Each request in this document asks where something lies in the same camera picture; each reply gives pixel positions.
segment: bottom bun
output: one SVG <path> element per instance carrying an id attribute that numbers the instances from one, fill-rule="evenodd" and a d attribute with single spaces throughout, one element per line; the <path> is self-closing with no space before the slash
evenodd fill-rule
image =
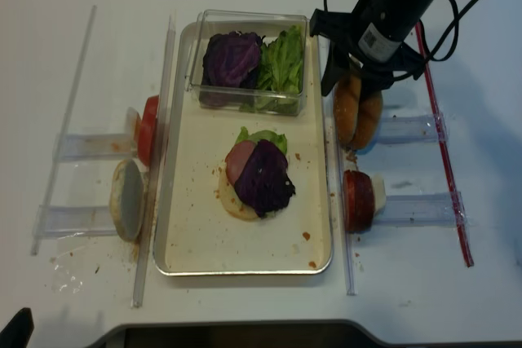
<path id="1" fill-rule="evenodd" d="M 225 211 L 231 214 L 234 218 L 252 222 L 259 219 L 258 215 L 249 205 L 243 204 L 239 197 L 237 197 L 234 187 L 230 184 L 227 178 L 226 170 L 221 170 L 219 174 L 219 199 Z"/>
<path id="2" fill-rule="evenodd" d="M 357 125 L 361 80 L 356 75 L 346 75 L 338 82 L 334 92 L 334 119 L 337 137 L 342 146 L 353 139 Z"/>
<path id="3" fill-rule="evenodd" d="M 356 132 L 349 147 L 353 150 L 366 148 L 374 138 L 383 113 L 383 93 L 377 91 L 359 102 Z"/>

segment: lettuce leaf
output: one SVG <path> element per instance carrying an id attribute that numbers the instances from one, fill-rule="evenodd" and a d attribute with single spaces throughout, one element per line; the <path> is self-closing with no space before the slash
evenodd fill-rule
<path id="1" fill-rule="evenodd" d="M 245 140 L 250 140 L 254 143 L 258 143 L 259 140 L 267 140 L 269 142 L 274 143 L 277 146 L 277 148 L 279 148 L 279 150 L 283 153 L 283 155 L 286 155 L 286 152 L 288 150 L 288 141 L 286 140 L 285 134 L 277 134 L 272 130 L 261 130 L 254 134 L 249 134 L 246 127 L 242 126 L 241 132 L 237 136 L 235 144 L 238 144 Z"/>
<path id="2" fill-rule="evenodd" d="M 261 45 L 257 90 L 298 94 L 302 88 L 303 40 L 301 28 L 291 26 L 282 31 L 276 41 Z M 256 97 L 254 108 L 259 111 L 291 112 L 298 104 L 292 99 Z"/>

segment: purple cabbage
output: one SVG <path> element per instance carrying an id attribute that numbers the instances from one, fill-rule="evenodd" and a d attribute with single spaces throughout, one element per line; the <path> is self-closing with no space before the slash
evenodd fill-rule
<path id="1" fill-rule="evenodd" d="M 263 39 L 256 33 L 215 34 L 203 57 L 203 80 L 208 86 L 254 89 Z"/>
<path id="2" fill-rule="evenodd" d="M 234 190 L 239 199 L 262 218 L 267 212 L 285 208 L 295 194 L 287 168 L 288 161 L 281 150 L 272 142 L 259 140 Z"/>

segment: plastic container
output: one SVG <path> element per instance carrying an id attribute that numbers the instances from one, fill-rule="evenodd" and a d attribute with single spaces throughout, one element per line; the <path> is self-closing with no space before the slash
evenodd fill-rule
<path id="1" fill-rule="evenodd" d="M 301 29 L 303 48 L 307 41 L 307 19 L 302 15 L 258 14 L 249 12 L 207 10 L 197 17 L 197 44 L 190 56 L 189 88 L 203 108 L 220 108 L 244 112 L 268 112 L 297 116 L 303 107 L 303 71 L 298 94 L 276 93 L 265 90 L 249 90 L 228 86 L 202 85 L 203 57 L 209 40 L 215 34 L 230 32 L 255 32 L 263 37 L 263 42 L 274 41 L 279 34 L 290 26 L 298 25 Z M 306 64 L 303 50 L 303 64 Z"/>

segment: label sticker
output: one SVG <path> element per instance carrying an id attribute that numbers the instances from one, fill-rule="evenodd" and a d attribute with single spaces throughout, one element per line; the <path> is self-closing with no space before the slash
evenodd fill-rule
<path id="1" fill-rule="evenodd" d="M 400 46 L 400 42 L 388 40 L 375 27 L 369 24 L 359 40 L 359 48 L 372 60 L 387 62 Z"/>

